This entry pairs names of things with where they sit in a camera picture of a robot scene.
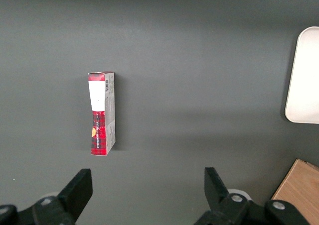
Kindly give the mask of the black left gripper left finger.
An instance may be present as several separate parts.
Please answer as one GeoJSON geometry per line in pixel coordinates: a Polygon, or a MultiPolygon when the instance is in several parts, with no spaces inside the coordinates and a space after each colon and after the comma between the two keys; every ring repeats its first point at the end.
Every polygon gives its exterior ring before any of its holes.
{"type": "Polygon", "coordinates": [[[74,225],[93,194],[91,169],[81,169],[55,196],[39,199],[18,211],[12,204],[1,205],[2,225],[74,225]]]}

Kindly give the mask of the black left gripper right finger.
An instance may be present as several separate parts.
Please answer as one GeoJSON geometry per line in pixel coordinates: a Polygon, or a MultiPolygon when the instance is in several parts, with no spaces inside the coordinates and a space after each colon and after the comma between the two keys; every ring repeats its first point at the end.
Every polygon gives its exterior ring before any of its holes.
{"type": "Polygon", "coordinates": [[[196,225],[308,225],[292,204],[268,200],[263,206],[239,193],[230,193],[213,167],[204,169],[204,192],[210,207],[196,225]]]}

